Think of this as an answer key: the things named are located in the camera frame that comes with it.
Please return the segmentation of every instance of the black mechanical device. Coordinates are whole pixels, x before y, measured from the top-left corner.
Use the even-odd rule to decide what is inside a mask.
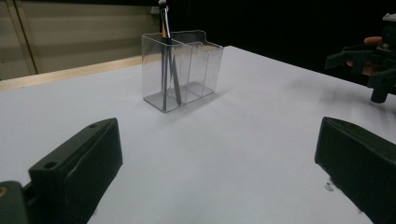
[[[374,224],[396,223],[396,145],[353,123],[325,117],[315,163]]]
[[[371,101],[382,104],[388,93],[395,90],[396,84],[396,14],[383,17],[386,24],[382,29],[381,46],[355,45],[344,47],[341,52],[326,60],[325,68],[333,68],[346,62],[352,62],[352,76],[361,76],[366,63],[380,67],[380,71],[369,77],[367,87],[373,89]]]
[[[93,123],[29,169],[0,182],[1,224],[85,224],[122,166],[117,119]]]

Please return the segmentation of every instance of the hand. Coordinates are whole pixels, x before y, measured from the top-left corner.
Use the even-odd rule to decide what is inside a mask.
[[[382,37],[381,36],[370,36],[366,37],[363,40],[364,44],[366,45],[381,45],[382,44]],[[347,65],[353,66],[353,62],[347,62]],[[378,64],[373,64],[367,62],[364,67],[362,73],[366,76],[370,76],[380,70],[380,66]]]

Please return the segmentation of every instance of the white table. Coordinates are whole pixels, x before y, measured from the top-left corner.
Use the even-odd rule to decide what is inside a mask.
[[[368,224],[314,162],[323,117],[395,142],[396,97],[234,47],[216,93],[164,114],[141,65],[0,91],[0,181],[80,131],[117,118],[123,161],[89,223]]]

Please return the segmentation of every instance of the pen holder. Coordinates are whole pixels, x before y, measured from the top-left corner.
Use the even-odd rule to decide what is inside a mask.
[[[223,47],[207,42],[204,31],[142,35],[143,99],[169,112],[215,91]]]

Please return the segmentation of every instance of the transparent container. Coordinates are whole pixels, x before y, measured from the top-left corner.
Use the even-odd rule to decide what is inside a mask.
[[[223,47],[207,42],[204,31],[142,35],[143,99],[169,112],[215,92]]]

